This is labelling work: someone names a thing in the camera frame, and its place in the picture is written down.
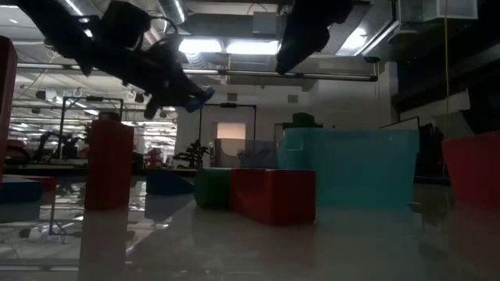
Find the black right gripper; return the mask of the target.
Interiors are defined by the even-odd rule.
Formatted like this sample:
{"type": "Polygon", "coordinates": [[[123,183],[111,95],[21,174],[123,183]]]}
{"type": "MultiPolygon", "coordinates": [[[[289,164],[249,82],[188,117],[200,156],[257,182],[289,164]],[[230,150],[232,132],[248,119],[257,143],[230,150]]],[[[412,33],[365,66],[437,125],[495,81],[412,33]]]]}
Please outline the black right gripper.
{"type": "Polygon", "coordinates": [[[351,0],[295,0],[287,18],[275,71],[284,75],[330,40],[332,24],[342,24],[352,11],[351,0]]]}

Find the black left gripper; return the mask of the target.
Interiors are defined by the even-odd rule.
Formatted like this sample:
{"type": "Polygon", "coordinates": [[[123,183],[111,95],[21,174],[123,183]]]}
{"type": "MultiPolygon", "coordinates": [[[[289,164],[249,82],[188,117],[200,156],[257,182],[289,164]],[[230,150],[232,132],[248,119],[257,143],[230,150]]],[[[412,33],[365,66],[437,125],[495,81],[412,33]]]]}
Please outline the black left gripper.
{"type": "Polygon", "coordinates": [[[94,41],[91,61],[102,72],[151,94],[144,117],[153,119],[160,108],[184,107],[189,98],[200,97],[205,91],[184,73],[178,63],[179,44],[178,37],[164,37],[146,51],[131,51],[94,41]]]}

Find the blue rectangular block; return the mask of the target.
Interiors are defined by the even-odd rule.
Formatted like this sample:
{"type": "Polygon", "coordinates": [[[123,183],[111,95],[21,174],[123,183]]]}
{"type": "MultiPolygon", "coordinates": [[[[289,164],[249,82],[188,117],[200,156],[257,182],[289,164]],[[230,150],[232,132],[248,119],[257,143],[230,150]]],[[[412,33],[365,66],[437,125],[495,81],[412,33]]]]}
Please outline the blue rectangular block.
{"type": "Polygon", "coordinates": [[[44,185],[39,181],[4,177],[0,184],[0,204],[39,201],[43,193],[44,185]]]}
{"type": "Polygon", "coordinates": [[[194,185],[174,172],[165,169],[153,169],[147,172],[147,194],[174,196],[193,192],[194,185]]]}
{"type": "Polygon", "coordinates": [[[186,105],[184,106],[186,111],[189,113],[193,113],[196,110],[200,109],[209,99],[212,98],[214,94],[215,90],[212,87],[208,87],[200,97],[189,98],[186,105]]]}

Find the green rectangular block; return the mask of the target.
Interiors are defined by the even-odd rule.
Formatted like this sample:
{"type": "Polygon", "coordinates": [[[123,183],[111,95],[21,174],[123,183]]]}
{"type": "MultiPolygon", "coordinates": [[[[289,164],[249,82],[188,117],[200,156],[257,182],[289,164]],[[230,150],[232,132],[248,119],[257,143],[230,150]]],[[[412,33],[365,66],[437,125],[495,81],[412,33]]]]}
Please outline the green rectangular block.
{"type": "Polygon", "coordinates": [[[315,118],[309,113],[297,112],[292,115],[292,127],[313,127],[315,125],[315,118]]]}

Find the green cylinder block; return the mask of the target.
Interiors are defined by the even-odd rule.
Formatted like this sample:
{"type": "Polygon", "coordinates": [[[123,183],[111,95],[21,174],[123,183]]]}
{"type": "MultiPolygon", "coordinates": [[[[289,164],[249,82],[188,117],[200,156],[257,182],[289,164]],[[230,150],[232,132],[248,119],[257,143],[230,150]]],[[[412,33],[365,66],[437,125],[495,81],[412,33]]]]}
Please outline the green cylinder block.
{"type": "Polygon", "coordinates": [[[228,168],[201,168],[194,181],[194,196],[198,207],[228,209],[230,199],[230,172],[228,168]]]}

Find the bright ceiling light panel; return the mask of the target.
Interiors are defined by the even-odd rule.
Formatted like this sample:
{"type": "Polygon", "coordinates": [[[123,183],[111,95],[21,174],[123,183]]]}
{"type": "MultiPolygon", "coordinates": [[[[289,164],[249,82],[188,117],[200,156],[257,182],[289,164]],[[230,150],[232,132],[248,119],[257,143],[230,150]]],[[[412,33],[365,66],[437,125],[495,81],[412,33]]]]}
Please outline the bright ceiling light panel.
{"type": "Polygon", "coordinates": [[[185,38],[178,50],[184,54],[224,52],[238,55],[275,55],[279,47],[279,41],[232,40],[223,45],[220,39],[215,38],[185,38]]]}

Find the red background machine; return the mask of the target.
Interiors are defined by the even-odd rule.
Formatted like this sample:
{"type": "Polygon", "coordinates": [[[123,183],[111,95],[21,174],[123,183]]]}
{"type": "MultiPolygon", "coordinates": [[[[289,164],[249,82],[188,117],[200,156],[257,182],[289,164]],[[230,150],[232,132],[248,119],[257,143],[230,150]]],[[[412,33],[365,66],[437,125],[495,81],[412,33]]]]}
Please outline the red background machine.
{"type": "Polygon", "coordinates": [[[145,167],[159,169],[163,166],[163,153],[160,148],[152,148],[145,154],[145,167]]]}

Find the dark monitor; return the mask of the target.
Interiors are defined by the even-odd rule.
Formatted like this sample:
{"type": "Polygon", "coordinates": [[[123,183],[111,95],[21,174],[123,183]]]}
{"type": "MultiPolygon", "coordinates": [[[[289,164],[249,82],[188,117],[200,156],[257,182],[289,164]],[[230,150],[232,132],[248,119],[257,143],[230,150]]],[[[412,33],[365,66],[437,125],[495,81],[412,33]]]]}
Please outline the dark monitor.
{"type": "Polygon", "coordinates": [[[322,123],[276,123],[275,128],[285,130],[287,128],[322,128],[322,123]]]}

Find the grey plastic bin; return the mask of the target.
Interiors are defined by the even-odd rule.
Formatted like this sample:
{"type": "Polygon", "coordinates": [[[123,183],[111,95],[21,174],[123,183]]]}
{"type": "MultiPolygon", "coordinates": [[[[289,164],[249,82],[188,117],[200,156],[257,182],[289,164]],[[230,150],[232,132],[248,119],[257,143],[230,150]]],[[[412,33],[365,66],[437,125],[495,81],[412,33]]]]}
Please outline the grey plastic bin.
{"type": "Polygon", "coordinates": [[[277,147],[267,140],[217,138],[209,144],[215,168],[276,169],[277,147]]]}

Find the green translucent bin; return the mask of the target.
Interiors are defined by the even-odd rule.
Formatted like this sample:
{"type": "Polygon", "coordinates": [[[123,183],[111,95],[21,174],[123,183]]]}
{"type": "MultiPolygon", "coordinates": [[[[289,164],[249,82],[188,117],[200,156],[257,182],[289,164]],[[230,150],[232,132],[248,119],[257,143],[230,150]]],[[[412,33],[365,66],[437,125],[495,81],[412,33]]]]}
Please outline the green translucent bin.
{"type": "Polygon", "coordinates": [[[280,169],[316,173],[316,204],[402,208],[413,199],[417,130],[288,128],[277,151],[280,169]]]}

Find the white board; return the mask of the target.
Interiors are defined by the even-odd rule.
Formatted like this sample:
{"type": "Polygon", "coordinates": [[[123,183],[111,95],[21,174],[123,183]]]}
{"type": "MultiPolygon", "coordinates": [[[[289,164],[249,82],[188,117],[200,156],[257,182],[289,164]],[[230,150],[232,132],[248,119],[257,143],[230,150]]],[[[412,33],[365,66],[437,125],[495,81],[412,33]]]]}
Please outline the white board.
{"type": "Polygon", "coordinates": [[[420,118],[418,116],[404,119],[397,123],[382,126],[384,130],[418,130],[420,128],[420,118]]]}

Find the red plastic bin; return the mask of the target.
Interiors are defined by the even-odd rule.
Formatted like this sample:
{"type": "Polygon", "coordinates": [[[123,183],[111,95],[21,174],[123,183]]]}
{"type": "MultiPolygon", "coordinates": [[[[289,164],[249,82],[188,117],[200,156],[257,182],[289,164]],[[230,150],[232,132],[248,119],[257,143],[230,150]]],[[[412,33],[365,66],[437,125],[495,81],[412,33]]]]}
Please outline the red plastic bin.
{"type": "Polygon", "coordinates": [[[500,130],[445,140],[442,154],[458,200],[500,208],[500,130]]]}

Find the white door black frame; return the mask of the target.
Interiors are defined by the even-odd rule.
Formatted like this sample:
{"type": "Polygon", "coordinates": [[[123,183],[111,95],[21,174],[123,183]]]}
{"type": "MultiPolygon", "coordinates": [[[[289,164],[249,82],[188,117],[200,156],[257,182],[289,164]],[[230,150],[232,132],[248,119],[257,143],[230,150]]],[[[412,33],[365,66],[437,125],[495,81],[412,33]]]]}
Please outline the white door black frame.
{"type": "MultiPolygon", "coordinates": [[[[202,146],[217,138],[252,139],[254,137],[255,109],[252,106],[234,108],[220,105],[204,106],[200,111],[200,129],[198,139],[202,146]]],[[[204,157],[206,166],[210,166],[210,153],[204,157]]]]}

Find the silver round air duct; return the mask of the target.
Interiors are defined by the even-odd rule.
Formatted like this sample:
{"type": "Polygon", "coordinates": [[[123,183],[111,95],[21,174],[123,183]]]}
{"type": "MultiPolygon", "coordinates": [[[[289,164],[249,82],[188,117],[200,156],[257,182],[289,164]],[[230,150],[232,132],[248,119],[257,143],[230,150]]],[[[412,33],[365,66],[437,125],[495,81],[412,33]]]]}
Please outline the silver round air duct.
{"type": "Polygon", "coordinates": [[[184,0],[158,0],[162,13],[175,24],[182,24],[188,18],[184,0]]]}

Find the black metal frame rig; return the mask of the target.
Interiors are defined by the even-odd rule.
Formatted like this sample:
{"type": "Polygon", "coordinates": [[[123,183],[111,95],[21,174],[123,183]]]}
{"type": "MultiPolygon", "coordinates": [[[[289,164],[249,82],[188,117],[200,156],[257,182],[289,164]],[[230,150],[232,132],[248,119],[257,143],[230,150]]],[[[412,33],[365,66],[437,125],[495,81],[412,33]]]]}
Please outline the black metal frame rig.
{"type": "Polygon", "coordinates": [[[99,96],[86,96],[86,97],[74,97],[74,96],[63,96],[61,100],[61,116],[60,116],[60,123],[59,123],[59,141],[58,141],[58,149],[59,149],[59,159],[63,158],[63,128],[64,128],[64,122],[65,122],[65,116],[66,116],[66,110],[71,109],[79,100],[85,100],[85,101],[95,101],[95,102],[103,102],[103,101],[118,101],[120,103],[119,107],[119,118],[122,119],[123,115],[123,108],[124,108],[124,100],[122,98],[106,98],[106,97],[99,97],[99,96]]]}

